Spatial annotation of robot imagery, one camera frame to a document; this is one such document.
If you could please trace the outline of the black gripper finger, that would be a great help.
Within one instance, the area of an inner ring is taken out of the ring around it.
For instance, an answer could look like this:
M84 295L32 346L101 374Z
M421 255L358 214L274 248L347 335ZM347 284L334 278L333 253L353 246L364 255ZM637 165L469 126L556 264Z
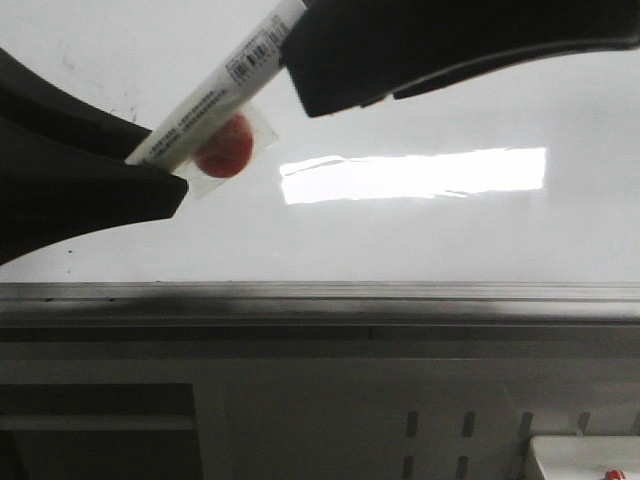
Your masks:
M109 228L168 219L188 186L128 166L147 129L1 53L1 261Z
M636 1L315 1L282 62L306 114L319 117L525 62L638 46Z

